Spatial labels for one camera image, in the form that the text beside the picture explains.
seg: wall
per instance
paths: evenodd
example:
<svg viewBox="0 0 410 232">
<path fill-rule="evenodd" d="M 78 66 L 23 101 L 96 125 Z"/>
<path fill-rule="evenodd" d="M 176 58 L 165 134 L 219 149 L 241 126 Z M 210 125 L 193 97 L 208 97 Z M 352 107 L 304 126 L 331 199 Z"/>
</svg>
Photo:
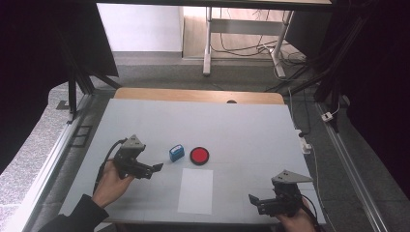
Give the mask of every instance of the wall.
<svg viewBox="0 0 410 232">
<path fill-rule="evenodd" d="M 98 4 L 112 51 L 182 51 L 181 7 Z"/>
</svg>

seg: table leg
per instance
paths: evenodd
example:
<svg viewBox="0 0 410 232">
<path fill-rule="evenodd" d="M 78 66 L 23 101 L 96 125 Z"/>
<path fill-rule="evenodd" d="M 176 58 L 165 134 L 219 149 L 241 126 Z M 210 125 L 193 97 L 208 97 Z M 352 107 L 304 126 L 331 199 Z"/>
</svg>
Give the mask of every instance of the table leg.
<svg viewBox="0 0 410 232">
<path fill-rule="evenodd" d="M 287 27 L 289 26 L 290 17 L 292 16 L 292 14 L 293 14 L 292 11 L 287 12 L 287 16 L 284 19 L 282 29 L 281 29 L 279 37 L 278 37 L 278 43 L 275 46 L 275 49 L 273 51 L 271 50 L 271 57 L 272 57 L 272 60 L 274 61 L 274 65 L 275 65 L 275 69 L 277 70 L 278 78 L 285 78 L 283 67 L 282 67 L 282 65 L 280 63 L 280 59 L 279 59 L 279 53 L 280 53 L 281 45 L 283 43 L 284 35 L 286 34 Z"/>
<path fill-rule="evenodd" d="M 212 8 L 206 8 L 206 45 L 204 54 L 204 75 L 211 74 L 211 22 L 212 22 Z"/>
</svg>

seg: sleeve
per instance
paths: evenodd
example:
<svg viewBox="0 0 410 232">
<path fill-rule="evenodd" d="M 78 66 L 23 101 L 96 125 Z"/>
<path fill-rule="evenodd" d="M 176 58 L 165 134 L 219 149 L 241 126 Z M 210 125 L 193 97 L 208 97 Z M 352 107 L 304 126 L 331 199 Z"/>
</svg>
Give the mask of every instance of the sleeve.
<svg viewBox="0 0 410 232">
<path fill-rule="evenodd" d="M 72 214 L 68 217 L 59 215 L 39 232 L 92 232 L 105 218 L 108 218 L 106 210 L 100 208 L 88 195 L 82 195 Z"/>
</svg>

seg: blue object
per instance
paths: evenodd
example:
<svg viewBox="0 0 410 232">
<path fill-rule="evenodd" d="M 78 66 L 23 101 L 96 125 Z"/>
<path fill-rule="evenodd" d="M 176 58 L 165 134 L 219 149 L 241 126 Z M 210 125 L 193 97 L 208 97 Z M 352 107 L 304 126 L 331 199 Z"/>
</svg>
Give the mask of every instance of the blue object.
<svg viewBox="0 0 410 232">
<path fill-rule="evenodd" d="M 171 158 L 171 161 L 173 162 L 176 160 L 179 160 L 184 155 L 185 155 L 184 147 L 181 144 L 176 145 L 171 150 L 169 150 L 169 157 Z"/>
</svg>

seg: red disc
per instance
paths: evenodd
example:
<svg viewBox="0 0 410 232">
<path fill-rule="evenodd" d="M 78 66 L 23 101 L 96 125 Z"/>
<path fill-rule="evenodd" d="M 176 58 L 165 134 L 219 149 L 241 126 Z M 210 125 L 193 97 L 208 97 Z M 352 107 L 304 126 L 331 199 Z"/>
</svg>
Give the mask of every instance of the red disc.
<svg viewBox="0 0 410 232">
<path fill-rule="evenodd" d="M 203 147 L 197 147 L 190 152 L 190 160 L 196 165 L 203 165 L 209 159 L 209 152 Z"/>
</svg>

